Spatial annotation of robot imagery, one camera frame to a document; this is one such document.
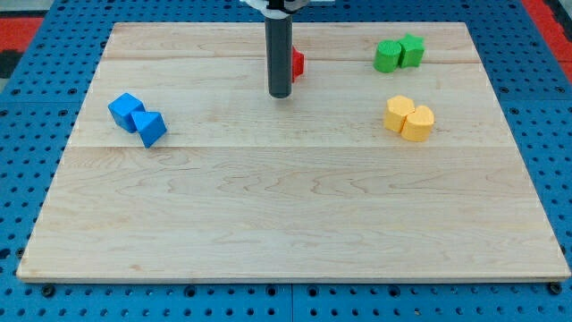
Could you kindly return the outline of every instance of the wooden board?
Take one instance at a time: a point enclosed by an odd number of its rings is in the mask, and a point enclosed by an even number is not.
[[[376,43],[425,37],[381,74]],[[265,88],[261,24],[116,24],[21,261],[26,282],[464,283],[570,275],[462,23],[295,24],[307,73]],[[168,133],[144,149],[125,91]],[[385,101],[430,106],[414,143]]]

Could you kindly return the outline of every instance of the yellow block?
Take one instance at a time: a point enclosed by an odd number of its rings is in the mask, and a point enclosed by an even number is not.
[[[408,114],[415,112],[413,99],[401,95],[387,100],[387,108],[383,117],[383,126],[397,133],[401,132]]]
[[[435,117],[431,109],[427,106],[418,106],[415,112],[407,115],[401,137],[415,142],[427,140],[434,123]]]

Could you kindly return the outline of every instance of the red surface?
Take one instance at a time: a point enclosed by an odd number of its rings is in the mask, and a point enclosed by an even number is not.
[[[564,36],[562,26],[554,20],[552,9],[542,0],[522,0],[522,4],[559,61],[568,80],[572,81],[572,43]]]
[[[295,47],[292,48],[292,82],[296,78],[304,73],[304,54],[296,50]]]
[[[26,51],[43,20],[44,18],[0,18],[0,51]]]

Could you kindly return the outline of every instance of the blue cube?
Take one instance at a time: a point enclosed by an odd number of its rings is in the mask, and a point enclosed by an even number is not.
[[[129,133],[133,133],[137,130],[137,127],[133,122],[133,118],[131,117],[131,113],[145,112],[143,102],[136,99],[130,93],[124,93],[119,96],[115,101],[111,102],[108,107],[115,123]]]
[[[167,132],[163,117],[159,112],[133,112],[133,122],[145,148],[149,148]]]

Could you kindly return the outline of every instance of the blue perforated table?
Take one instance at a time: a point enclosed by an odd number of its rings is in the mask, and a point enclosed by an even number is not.
[[[235,0],[59,0],[0,97],[0,320],[572,319],[572,283],[43,285],[14,272],[116,21],[261,21]],[[572,87],[519,1],[343,1],[297,21],[464,21],[568,262]]]

